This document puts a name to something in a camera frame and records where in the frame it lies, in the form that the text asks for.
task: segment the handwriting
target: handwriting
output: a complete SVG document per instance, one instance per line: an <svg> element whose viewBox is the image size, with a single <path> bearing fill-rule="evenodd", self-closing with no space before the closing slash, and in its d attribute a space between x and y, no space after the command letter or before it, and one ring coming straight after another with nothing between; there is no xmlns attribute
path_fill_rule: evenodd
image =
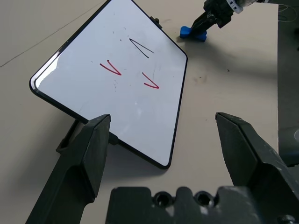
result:
<svg viewBox="0 0 299 224"><path fill-rule="evenodd" d="M110 71L110 72L112 72L112 73L114 73L114 74L116 74L116 75L119 75L119 76L121 76L121 73L110 63L110 61L109 60L107 60L107 62L108 62L108 64L115 70L115 71L112 71L111 69L109 69L109 68L107 68L105 65L103 65L103 64L101 64L100 63L100 66L102 66L103 68L105 68L105 69L107 69L108 71Z"/></svg>
<svg viewBox="0 0 299 224"><path fill-rule="evenodd" d="M136 42L136 41L134 41L133 39L131 39L131 38L129 38L129 40L132 42L132 44L134 44L135 45L135 47L137 47L137 45L135 44L135 43L137 43L138 45L140 45L141 47L143 47L143 48L145 48L146 50L148 50L148 51L150 51L151 53L153 53L154 54L154 52L153 51L151 51L150 49L148 49L148 48L146 48L145 46L143 46L143 45L141 45L140 43L138 43L138 42ZM141 53L143 53L143 55L144 56L146 56L147 58L149 58L142 50L140 50L140 52Z"/></svg>
<svg viewBox="0 0 299 224"><path fill-rule="evenodd" d="M147 83L143 83L149 87L152 87L152 88L155 88L155 89L159 89L159 86L156 85L156 83L154 83L153 81L151 81L151 79L149 77L147 77L144 73L142 73L148 80L150 80L151 83L153 83L155 86L152 86L150 84L147 84Z"/></svg>

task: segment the gray floor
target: gray floor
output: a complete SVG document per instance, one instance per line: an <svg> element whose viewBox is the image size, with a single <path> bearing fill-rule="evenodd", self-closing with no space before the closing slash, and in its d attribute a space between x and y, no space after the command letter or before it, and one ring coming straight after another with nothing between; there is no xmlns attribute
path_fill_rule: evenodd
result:
<svg viewBox="0 0 299 224"><path fill-rule="evenodd" d="M273 2L292 6L299 14L297 0ZM293 9L280 12L278 19L294 20ZM299 18L278 24L278 146L287 165L299 163L299 34L294 33L296 28L299 28Z"/></svg>

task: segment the blue clamp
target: blue clamp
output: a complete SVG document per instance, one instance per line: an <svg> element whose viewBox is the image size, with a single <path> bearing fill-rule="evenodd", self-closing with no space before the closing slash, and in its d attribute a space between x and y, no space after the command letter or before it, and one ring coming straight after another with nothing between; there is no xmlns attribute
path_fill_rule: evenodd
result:
<svg viewBox="0 0 299 224"><path fill-rule="evenodd" d="M181 27L181 31L179 33L179 37L185 39L190 36L191 28L183 26ZM206 31L200 35L195 36L196 39L204 42L206 41Z"/></svg>

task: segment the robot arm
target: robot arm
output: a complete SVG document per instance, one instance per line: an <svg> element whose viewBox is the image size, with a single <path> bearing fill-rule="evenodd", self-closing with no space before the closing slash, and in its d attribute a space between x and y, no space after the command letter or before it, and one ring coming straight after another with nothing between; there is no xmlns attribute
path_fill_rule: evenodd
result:
<svg viewBox="0 0 299 224"><path fill-rule="evenodd" d="M194 21L190 35L200 35L214 24L222 28L231 21L233 13L241 13L244 7L254 2L267 3L268 1L269 0L206 0L204 4L205 12Z"/></svg>

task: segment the whiteboard frame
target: whiteboard frame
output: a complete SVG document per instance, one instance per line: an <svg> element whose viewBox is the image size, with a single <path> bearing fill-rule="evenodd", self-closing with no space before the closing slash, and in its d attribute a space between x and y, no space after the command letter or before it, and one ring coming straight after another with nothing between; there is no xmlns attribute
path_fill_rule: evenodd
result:
<svg viewBox="0 0 299 224"><path fill-rule="evenodd" d="M88 122L87 119L82 117L81 115L77 114L76 112L72 111L71 109L67 108L63 104L57 102L55 99L49 97L48 95L44 94L43 92L39 91L38 88L36 87L36 80L38 77L49 67L50 64L69 46L69 44L85 29L85 27L111 2L112 0L107 0L60 48L58 51L56 51L52 57L31 77L29 81L29 87L30 90L39 98L45 100L46 102L50 103L51 105L55 106L59 110L67 113L71 117L79 120L83 124L86 124ZM148 19L154 23L154 21L133 1L131 0L147 17ZM183 82L182 82L182 87L181 87L181 93L180 93L180 98L179 98L179 103L178 103L178 112L177 112L177 118L176 118L176 123L174 127L174 132L173 132L173 138L172 138L172 144L171 144L171 153L169 156L169 161L166 166L158 163L157 161L153 160L152 158L148 157L147 155L141 153L137 149L133 148L126 142L118 139L118 144L125 147L132 153L140 156L141 158L145 159L146 161L152 163L153 165L159 167L160 169L168 169L171 165L171 160L172 160L172 154L173 154L173 148L174 148L174 142L176 138L176 133L177 133L177 126L178 126L178 117L179 117L179 111L181 107L181 101L182 101L182 95L183 95L183 88L184 88L184 83L185 83L185 75L186 75L186 69L187 69L187 64L188 64L188 56L187 54L162 30L161 26L158 26L160 28L161 32L164 33L186 56L186 63L185 63L185 70L184 70L184 76L183 76Z"/></svg>

